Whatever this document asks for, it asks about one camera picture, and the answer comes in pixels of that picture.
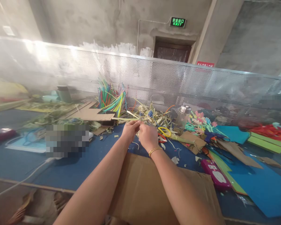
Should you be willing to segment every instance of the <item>wrist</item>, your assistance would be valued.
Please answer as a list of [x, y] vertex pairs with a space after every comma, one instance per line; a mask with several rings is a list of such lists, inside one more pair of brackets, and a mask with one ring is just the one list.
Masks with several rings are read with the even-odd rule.
[[119, 140], [118, 140], [124, 147], [129, 147], [130, 143], [129, 140], [125, 137], [120, 137]]

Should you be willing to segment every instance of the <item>blue cardboard sheet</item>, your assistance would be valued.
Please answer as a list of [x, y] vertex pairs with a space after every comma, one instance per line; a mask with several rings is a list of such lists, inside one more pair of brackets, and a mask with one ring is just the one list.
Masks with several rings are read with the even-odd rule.
[[248, 132], [241, 131], [238, 127], [232, 126], [217, 126], [220, 132], [224, 133], [230, 138], [230, 141], [244, 144], [245, 141], [250, 137]]
[[229, 164], [232, 171], [228, 173], [267, 217], [281, 216], [281, 176], [250, 154], [246, 152], [245, 154], [253, 158], [263, 169], [235, 161], [234, 165]]

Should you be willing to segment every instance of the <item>artificial flower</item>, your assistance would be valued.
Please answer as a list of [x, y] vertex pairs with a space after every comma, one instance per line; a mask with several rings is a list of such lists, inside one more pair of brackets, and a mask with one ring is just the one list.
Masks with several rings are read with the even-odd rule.
[[212, 125], [213, 127], [216, 127], [218, 124], [217, 124], [216, 122], [212, 122], [211, 125]]

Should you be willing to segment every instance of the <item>exit sign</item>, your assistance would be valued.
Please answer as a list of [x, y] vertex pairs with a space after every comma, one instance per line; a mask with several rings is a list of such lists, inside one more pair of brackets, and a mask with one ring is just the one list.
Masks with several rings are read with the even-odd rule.
[[185, 22], [186, 22], [186, 19], [172, 17], [170, 27], [184, 28]]

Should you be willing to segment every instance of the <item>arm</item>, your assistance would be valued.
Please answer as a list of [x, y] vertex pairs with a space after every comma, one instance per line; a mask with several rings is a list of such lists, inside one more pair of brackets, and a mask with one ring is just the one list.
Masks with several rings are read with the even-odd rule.
[[129, 144], [138, 132], [140, 121], [124, 126], [119, 140], [78, 188], [54, 225], [101, 224], [107, 215]]
[[[140, 142], [147, 152], [158, 145], [158, 134], [154, 127], [140, 126]], [[175, 215], [181, 225], [184, 224], [218, 224], [208, 205], [197, 196], [191, 181], [170, 160], [162, 149], [151, 154], [163, 187]]]

